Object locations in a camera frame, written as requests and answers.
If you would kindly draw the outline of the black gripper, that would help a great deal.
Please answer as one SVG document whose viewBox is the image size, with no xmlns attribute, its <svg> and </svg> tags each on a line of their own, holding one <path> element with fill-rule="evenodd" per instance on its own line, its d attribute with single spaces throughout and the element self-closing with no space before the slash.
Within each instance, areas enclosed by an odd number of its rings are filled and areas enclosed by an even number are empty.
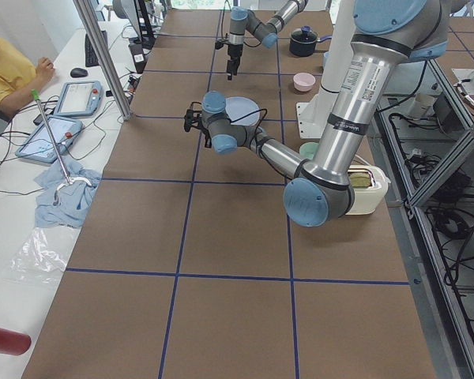
<svg viewBox="0 0 474 379">
<path fill-rule="evenodd" d="M 204 146 L 210 148 L 210 134 L 209 130 L 204 127 L 201 119 L 201 110 L 195 110 L 194 106 L 196 104 L 201 105 L 200 102 L 191 102 L 189 108 L 186 110 L 184 115 L 184 124 L 183 129 L 186 133 L 189 133 L 192 129 L 197 129 L 201 131 L 205 137 Z"/>
<path fill-rule="evenodd" d="M 238 74 L 239 60 L 242 57 L 244 44 L 244 35 L 236 35 L 233 33 L 227 34 L 224 38 L 218 39 L 215 42 L 215 49 L 219 50 L 224 45 L 228 46 L 228 56 L 226 73 L 229 81 Z"/>
</svg>

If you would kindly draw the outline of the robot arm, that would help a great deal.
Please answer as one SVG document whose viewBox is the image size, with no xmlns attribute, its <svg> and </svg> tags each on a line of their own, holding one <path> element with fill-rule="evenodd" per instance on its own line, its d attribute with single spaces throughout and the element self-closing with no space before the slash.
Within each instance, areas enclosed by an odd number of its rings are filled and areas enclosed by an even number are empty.
<svg viewBox="0 0 474 379">
<path fill-rule="evenodd" d="M 277 41 L 278 34 L 284 26 L 297 13 L 303 12 L 307 4 L 307 0 L 287 1 L 266 23 L 262 22 L 252 10 L 233 6 L 230 11 L 228 33 L 215 42 L 216 50 L 224 45 L 228 47 L 227 79 L 231 81 L 238 74 L 246 32 L 261 45 L 270 48 Z"/>
<path fill-rule="evenodd" d="M 328 67 L 342 76 L 312 159 L 270 137 L 259 125 L 241 126 L 226 111 L 223 94 L 207 92 L 201 109 L 189 109 L 185 130 L 199 129 L 219 154 L 245 147 L 290 181 L 283 202 L 289 218 L 317 227 L 353 206 L 348 169 L 366 135 L 395 68 L 442 55 L 450 15 L 462 1 L 342 1 Z"/>
</svg>

